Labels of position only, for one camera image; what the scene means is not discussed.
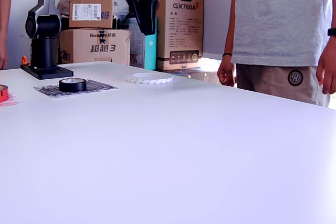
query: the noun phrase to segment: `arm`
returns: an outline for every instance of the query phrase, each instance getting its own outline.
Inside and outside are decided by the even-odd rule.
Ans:
[[[0,0],[0,70],[7,68],[7,36],[11,0]]]
[[[224,52],[232,54],[233,52],[233,43],[235,36],[235,23],[236,23],[236,0],[231,1],[231,13],[230,13],[230,23],[229,29],[227,31],[227,37],[225,42],[225,50]],[[231,63],[231,56],[224,55],[222,59],[222,63],[220,64],[218,70],[218,77],[221,84],[226,86],[233,87],[235,85],[235,78],[233,76],[234,65]]]
[[[230,23],[229,29],[227,31],[227,37],[225,42],[224,52],[231,53],[233,52],[233,41],[235,36],[235,22],[236,22],[236,0],[231,1],[231,13],[230,13]]]
[[[331,27],[336,28],[336,0],[332,0],[333,15]],[[316,72],[320,86],[323,85],[324,94],[336,93],[336,37],[331,36],[324,49]]]

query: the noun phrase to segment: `person's right hand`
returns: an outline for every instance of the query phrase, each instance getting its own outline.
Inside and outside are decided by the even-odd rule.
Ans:
[[[234,87],[235,78],[233,76],[235,66],[231,63],[232,56],[224,55],[217,75],[222,85]]]

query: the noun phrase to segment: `shipping label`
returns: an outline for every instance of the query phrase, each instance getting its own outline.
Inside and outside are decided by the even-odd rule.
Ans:
[[[73,21],[100,21],[101,4],[73,4]]]

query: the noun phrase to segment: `khaki shorts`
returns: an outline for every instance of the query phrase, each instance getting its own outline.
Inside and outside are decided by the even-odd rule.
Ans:
[[[240,89],[328,107],[330,95],[322,93],[316,69],[237,64],[237,85]]]

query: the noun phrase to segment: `tape roll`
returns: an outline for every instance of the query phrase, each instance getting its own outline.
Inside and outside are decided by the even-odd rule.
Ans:
[[[59,91],[66,93],[84,92],[87,88],[87,81],[79,78],[68,78],[59,81]]]
[[[9,90],[6,85],[0,85],[0,102],[7,101],[9,99]]]
[[[167,84],[174,80],[171,74],[167,73],[136,73],[125,77],[125,81],[135,84]]]

